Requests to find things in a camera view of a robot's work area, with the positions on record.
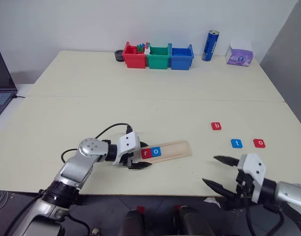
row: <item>floor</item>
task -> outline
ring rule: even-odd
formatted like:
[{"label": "floor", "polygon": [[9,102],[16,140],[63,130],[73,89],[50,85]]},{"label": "floor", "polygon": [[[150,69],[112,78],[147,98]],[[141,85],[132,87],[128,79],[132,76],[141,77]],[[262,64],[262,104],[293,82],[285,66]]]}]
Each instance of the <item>floor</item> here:
[{"label": "floor", "polygon": [[[0,236],[3,235],[13,217],[32,199],[16,193],[9,193],[7,204],[0,210]],[[146,235],[173,235],[173,213],[175,205],[188,205],[203,212],[216,235],[250,235],[244,210],[223,212],[216,204],[204,202],[203,197],[177,196],[88,196],[84,206],[73,206],[71,215],[81,219],[92,228],[99,228],[102,236],[116,236],[125,214],[145,207]],[[265,235],[278,221],[278,216],[262,206],[251,208],[252,224],[258,236]],[[69,219],[62,225],[67,236],[83,236],[84,226]],[[287,217],[285,223],[275,235],[301,236],[299,229]]]}]

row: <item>white table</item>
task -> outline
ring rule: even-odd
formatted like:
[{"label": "white table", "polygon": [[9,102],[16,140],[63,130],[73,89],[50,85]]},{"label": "white table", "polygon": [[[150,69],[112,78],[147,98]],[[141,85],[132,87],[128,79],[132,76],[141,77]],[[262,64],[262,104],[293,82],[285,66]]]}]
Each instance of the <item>white table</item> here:
[{"label": "white table", "polygon": [[284,101],[254,59],[227,65],[224,56],[196,56],[188,71],[127,68],[113,53],[62,51],[35,83],[30,96],[92,97],[100,101]]},{"label": "white table", "polygon": [[[221,122],[212,131],[211,122]],[[87,194],[215,195],[202,178],[235,190],[237,169],[213,160],[258,153],[275,181],[301,183],[301,124],[284,102],[151,101],[101,102],[86,97],[26,98],[0,133],[0,189],[36,192],[62,166],[60,154],[116,122],[130,123],[149,145],[187,140],[193,155],[133,171],[97,163]],[[103,138],[116,142],[125,127]],[[267,147],[255,148],[253,139]],[[242,149],[231,147],[241,139]]]},{"label": "white table", "polygon": [[[17,84],[17,95],[25,97],[31,89],[32,84]],[[12,117],[13,113],[18,109],[24,98],[18,97],[11,100],[4,111],[0,114],[0,131],[3,129],[8,120]]]}]

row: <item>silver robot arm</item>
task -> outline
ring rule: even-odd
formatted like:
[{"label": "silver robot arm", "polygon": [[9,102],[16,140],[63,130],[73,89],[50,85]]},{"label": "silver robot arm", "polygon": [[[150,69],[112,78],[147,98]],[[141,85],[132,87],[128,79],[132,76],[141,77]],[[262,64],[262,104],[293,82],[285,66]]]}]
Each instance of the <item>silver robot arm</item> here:
[{"label": "silver robot arm", "polygon": [[[119,164],[124,154],[140,147],[139,137],[134,132],[122,136],[116,145],[94,138],[81,141],[76,154],[66,161],[43,196],[32,205],[13,235],[57,236],[61,230],[59,222],[68,216],[69,208],[77,200],[78,193],[90,176],[94,163],[109,158],[114,161],[113,164]],[[108,155],[109,151],[112,152],[112,157]]]}]

